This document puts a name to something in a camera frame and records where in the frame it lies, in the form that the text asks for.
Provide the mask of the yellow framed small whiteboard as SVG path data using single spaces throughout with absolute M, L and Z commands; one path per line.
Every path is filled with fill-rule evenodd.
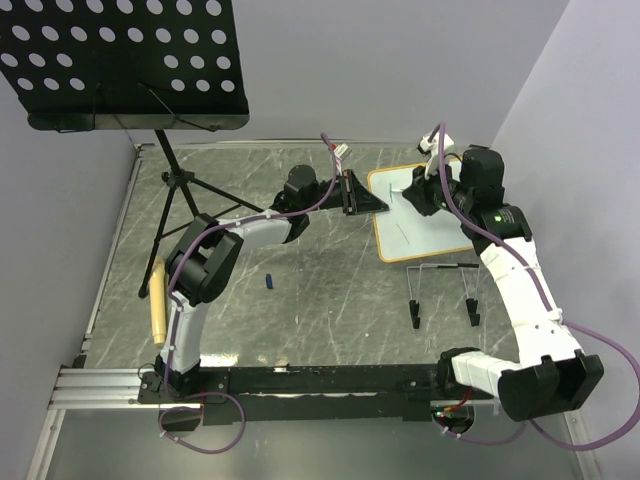
M 417 164 L 394 166 L 371 171 L 369 190 L 389 205 L 389 210 L 373 216 L 377 252 L 384 263 L 470 250 L 472 243 L 462 233 L 459 220 L 443 211 L 424 217 L 391 189 L 410 186 Z

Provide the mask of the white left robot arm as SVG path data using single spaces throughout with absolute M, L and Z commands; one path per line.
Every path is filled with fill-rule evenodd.
M 298 239 L 310 225 L 309 214 L 328 209 L 350 216 L 383 213 L 389 206 L 350 169 L 335 168 L 331 179 L 320 182 L 311 166 L 297 165 L 268 209 L 236 220 L 206 214 L 193 220 L 166 261 L 170 318 L 154 370 L 172 400 L 184 402 L 196 393 L 207 312 L 227 287 L 238 258 Z

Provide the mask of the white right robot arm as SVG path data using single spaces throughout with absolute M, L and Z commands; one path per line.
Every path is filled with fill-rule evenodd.
M 522 210 L 504 200 L 504 162 L 486 147 L 459 156 L 453 174 L 448 153 L 419 147 L 424 165 L 414 168 L 403 197 L 424 217 L 447 211 L 489 271 L 513 328 L 518 360 L 510 362 L 472 347 L 441 355 L 438 390 L 458 398 L 469 388 L 496 397 L 514 421 L 576 410 L 604 375 L 564 326 L 539 265 L 531 228 Z

